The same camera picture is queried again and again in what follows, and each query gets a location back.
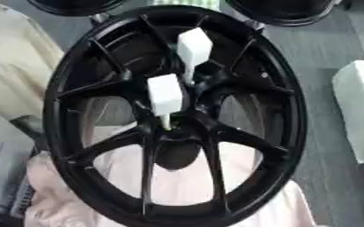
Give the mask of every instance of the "white packaging block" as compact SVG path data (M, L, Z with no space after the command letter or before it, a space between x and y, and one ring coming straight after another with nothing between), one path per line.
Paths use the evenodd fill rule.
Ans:
M354 61L341 69L333 86L356 160L364 163L364 61Z
M155 116L172 114L181 110L183 94L175 74L150 78L147 84Z
M212 45L212 41L198 27L179 35L178 55L187 67L195 67L209 60Z

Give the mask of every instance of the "white cloth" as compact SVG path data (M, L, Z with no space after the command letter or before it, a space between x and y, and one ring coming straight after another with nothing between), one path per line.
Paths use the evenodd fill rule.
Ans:
M96 128L98 138L113 135L112 128ZM240 145L220 146L226 189L231 191L243 182L255 168L255 152ZM95 166L112 184L138 197L140 188L139 146L128 146L100 156ZM66 186L48 153L32 159L28 178L36 195L26 213L26 227L120 227L119 223L98 215L80 201ZM154 169L152 197L155 203L187 205L210 199L212 187L208 166L202 153L197 160L182 170L169 172L159 166ZM311 212L299 186L289 182L267 205L239 227L315 227Z
M0 4L0 115L41 119L47 83L62 56L33 20Z

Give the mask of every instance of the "pink cloth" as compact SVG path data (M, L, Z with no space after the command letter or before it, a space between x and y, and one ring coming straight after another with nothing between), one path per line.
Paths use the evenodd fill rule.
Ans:
M95 141L115 133L115 128L96 128ZM249 177L257 166L257 153L245 146L220 145L226 189L230 192ZM141 148L131 145L96 159L95 166L112 184L131 196L139 197ZM32 207L26 213L26 227L119 227L123 226L97 214L79 200L59 177L48 153L42 153L28 164L28 178L36 189ZM203 153L194 163L169 172L156 166L152 197L164 205L189 205L210 200L212 186ZM254 215L234 226L239 227L315 227L304 194L294 182Z

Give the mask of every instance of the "wheel spoke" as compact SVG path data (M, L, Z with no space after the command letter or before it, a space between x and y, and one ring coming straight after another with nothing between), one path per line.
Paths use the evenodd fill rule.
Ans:
M126 145L139 144L140 141L141 135L138 131L138 127L134 127L98 142L95 145L84 148L79 153L68 156L67 161L71 164L88 166L102 153L110 152Z
M221 71L214 78L199 84L196 93L199 96L196 106L213 118L218 118L221 106L228 96L260 94L276 99L290 97L294 91L272 84L253 82L250 78L231 78L225 71Z
M124 96L124 98L126 98L130 103L132 112L134 113L137 121L143 121L146 116L152 114L150 101L147 97L143 95L129 94L128 96Z
M221 126L219 121L212 119L208 114L201 111L192 111L188 113L186 117L187 120L194 121L202 126L200 129L201 137L208 135L211 131L218 129L218 127Z
M265 162L277 165L289 157L288 149L271 145L263 138L248 132L223 125L218 133L221 141L246 145L259 150L264 155Z
M230 71L234 72L234 69L236 66L241 62L242 58L246 54L249 47L255 42L254 37L249 36L247 43L245 44L244 48L241 50L241 52L237 55L236 59L234 59L233 64L230 66Z
M91 39L92 45L103 55L107 63L113 68L116 74L121 76L131 76L130 70L121 62L115 59L105 46L99 43L96 39Z
M134 90L132 82L96 82L73 90L60 93L58 99L67 98L94 98L104 96L117 96L126 90Z
M202 23L207 20L210 16L209 15L200 15L199 19L197 20L197 23L195 24L195 27L200 27L202 25Z
M155 25L153 25L152 22L150 22L149 17L147 15L142 15L140 16L140 18L146 25L146 28L148 28L148 30L150 31L150 34L155 39L155 41L158 42L159 45L162 46L167 51L174 52L170 42L167 40L165 35L163 35L160 32L160 30L157 27L155 27Z
M222 163L219 154L218 141L215 136L209 135L202 145L202 148L209 163L212 182L214 184L214 200L222 207L223 212L228 214L230 212L226 189L224 182L224 175L222 173Z
M142 188L141 188L141 213L143 216L150 214L152 206L152 179L155 162L154 136L146 135L143 143L143 169L142 169Z

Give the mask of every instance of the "white object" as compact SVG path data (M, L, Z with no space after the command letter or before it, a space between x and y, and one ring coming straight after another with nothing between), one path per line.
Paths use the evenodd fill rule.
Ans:
M170 129L170 114L182 108L183 94L175 74L166 74L147 80L149 97L155 116L162 118L162 125Z
M97 127L93 141L101 141L122 130ZM226 190L230 192L256 168L255 149L228 143L220 144L222 170ZM131 196L139 197L142 170L142 149L132 145L106 153L95 161L97 170L112 184ZM28 165L28 178L36 190L28 209L25 227L121 227L119 223L97 214L79 200L60 179L50 154L36 156ZM189 205L211 199L213 193L210 171L202 153L186 168L168 171L154 166L152 199L155 203ZM304 194L289 182L279 194L254 215L233 225L235 227L315 227Z
M213 43L204 31L197 27L178 37L178 55L185 62L185 82L194 84L194 70L210 58Z
M8 211L34 142L0 117L0 214Z
M62 56L37 23L0 4L0 115L42 119L45 89Z
M152 0L152 5L164 5L164 4L185 4L192 5L201 8L211 9L213 11L219 11L220 0Z
M336 100L358 163L364 163L364 61L342 68L333 79Z

